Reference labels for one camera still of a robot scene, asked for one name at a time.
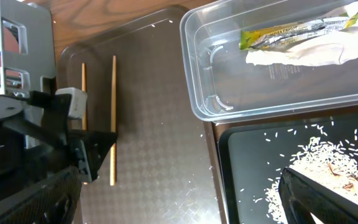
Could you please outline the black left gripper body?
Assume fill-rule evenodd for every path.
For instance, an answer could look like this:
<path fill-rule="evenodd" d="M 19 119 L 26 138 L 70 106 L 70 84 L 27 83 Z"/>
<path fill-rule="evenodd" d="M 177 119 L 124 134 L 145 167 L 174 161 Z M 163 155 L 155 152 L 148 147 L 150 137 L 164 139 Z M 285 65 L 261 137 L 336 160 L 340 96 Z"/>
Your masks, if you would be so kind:
<path fill-rule="evenodd" d="M 29 97 L 15 100 L 44 110 L 42 122 L 36 125 L 15 115 L 2 122 L 5 128 L 39 140 L 46 149 L 34 149 L 30 158 L 54 156 L 52 164 L 75 166 L 82 182 L 91 183 L 98 177 L 98 171 L 110 148 L 117 141 L 117 133 L 68 129 L 70 106 L 76 101 L 70 93 L 49 95 L 30 91 Z"/>

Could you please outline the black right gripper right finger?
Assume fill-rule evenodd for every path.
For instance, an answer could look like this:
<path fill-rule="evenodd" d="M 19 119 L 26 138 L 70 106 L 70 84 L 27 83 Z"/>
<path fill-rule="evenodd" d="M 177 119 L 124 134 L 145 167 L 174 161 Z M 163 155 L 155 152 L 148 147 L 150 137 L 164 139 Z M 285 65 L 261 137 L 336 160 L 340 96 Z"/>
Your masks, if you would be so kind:
<path fill-rule="evenodd" d="M 291 169 L 282 170 L 278 186 L 288 224 L 358 223 L 358 205 Z"/>

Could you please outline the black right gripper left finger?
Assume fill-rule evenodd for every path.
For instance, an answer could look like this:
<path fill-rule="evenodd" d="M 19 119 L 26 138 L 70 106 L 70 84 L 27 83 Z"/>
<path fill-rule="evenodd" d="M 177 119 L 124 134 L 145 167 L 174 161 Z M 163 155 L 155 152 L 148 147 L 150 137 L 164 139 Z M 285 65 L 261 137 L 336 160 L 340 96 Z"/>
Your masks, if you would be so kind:
<path fill-rule="evenodd" d="M 66 168 L 0 201 L 0 223 L 72 223 L 80 199 L 78 169 Z"/>

